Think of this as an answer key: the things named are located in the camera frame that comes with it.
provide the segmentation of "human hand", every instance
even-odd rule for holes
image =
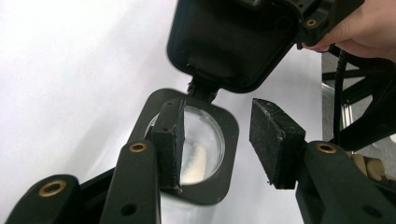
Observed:
[[[334,44],[362,58],[385,58],[396,63],[396,0],[365,0],[315,46],[327,51]]]

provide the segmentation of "black lid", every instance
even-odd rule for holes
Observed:
[[[167,53],[201,83],[254,91],[293,45],[297,23],[274,2],[250,10],[234,0],[179,0]]]

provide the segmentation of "clear round window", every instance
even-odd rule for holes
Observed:
[[[158,115],[150,122],[155,124]],[[212,176],[224,157],[224,135],[218,123],[202,109],[186,105],[184,107],[183,156],[180,184],[192,185]]]

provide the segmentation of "brass screw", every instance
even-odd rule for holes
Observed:
[[[317,144],[317,150],[328,154],[333,154],[337,151],[335,147],[326,144]]]
[[[306,22],[306,25],[310,26],[310,27],[315,26],[316,24],[317,24],[317,21],[313,20],[313,19]]]
[[[146,150],[148,146],[144,143],[135,143],[129,147],[129,150],[132,152],[142,152]]]
[[[38,191],[38,196],[47,198],[58,194],[66,187],[66,181],[62,179],[52,180],[51,182],[47,183]]]

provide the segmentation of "white table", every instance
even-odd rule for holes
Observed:
[[[112,168],[147,97],[191,80],[167,60],[176,1],[11,1],[0,4],[0,222],[38,180],[80,183]],[[278,104],[321,139],[320,56],[292,49],[249,94],[214,105],[240,128],[227,197],[202,207],[162,198],[163,223],[300,223],[294,191],[275,190],[248,141],[251,99]]]

